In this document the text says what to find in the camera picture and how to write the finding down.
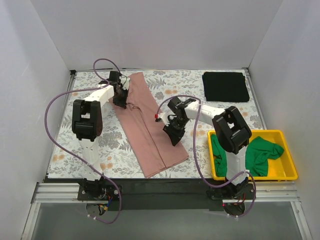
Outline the pink t shirt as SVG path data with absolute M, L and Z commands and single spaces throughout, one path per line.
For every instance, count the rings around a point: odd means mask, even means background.
M 173 146 L 163 131 L 164 124 L 155 122 L 158 104 L 147 86 L 144 74 L 133 73 L 129 78 L 126 108 L 112 107 L 143 175 L 150 178 L 187 160 L 189 154 L 182 143 Z

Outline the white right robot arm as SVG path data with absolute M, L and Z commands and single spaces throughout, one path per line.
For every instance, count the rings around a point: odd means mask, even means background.
M 163 131 L 173 146 L 181 141 L 189 120 L 211 125 L 226 154 L 226 182 L 219 187 L 229 196 L 241 195 L 249 182 L 249 171 L 246 169 L 246 151 L 252 136 L 249 126 L 235 106 L 224 109 L 202 104 L 197 97 L 186 98 L 185 101 L 181 101 L 179 96 L 166 99 L 172 114 L 158 110 L 155 121 L 163 122 Z

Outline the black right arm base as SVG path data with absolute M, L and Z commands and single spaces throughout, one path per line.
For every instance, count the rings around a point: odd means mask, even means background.
M 207 196 L 212 200 L 252 200 L 254 196 L 253 184 L 237 186 L 232 183 L 221 188 L 209 188 L 206 191 Z

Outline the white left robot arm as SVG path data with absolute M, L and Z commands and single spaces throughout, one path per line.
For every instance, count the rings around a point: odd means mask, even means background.
M 86 194 L 96 200 L 102 200 L 107 195 L 98 153 L 99 137 L 103 131 L 102 107 L 112 100 L 114 105 L 125 109 L 129 84 L 128 76 L 111 71 L 109 78 L 98 84 L 97 90 L 73 102 L 71 128 L 82 147 L 82 158 L 85 160 L 81 186 Z

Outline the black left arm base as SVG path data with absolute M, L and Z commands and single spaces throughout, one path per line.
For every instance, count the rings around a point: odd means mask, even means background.
M 114 185 L 84 185 L 80 186 L 78 190 L 77 200 L 79 201 L 108 201 L 111 198 L 116 201 L 119 200 L 119 192 L 122 188 L 117 190 Z

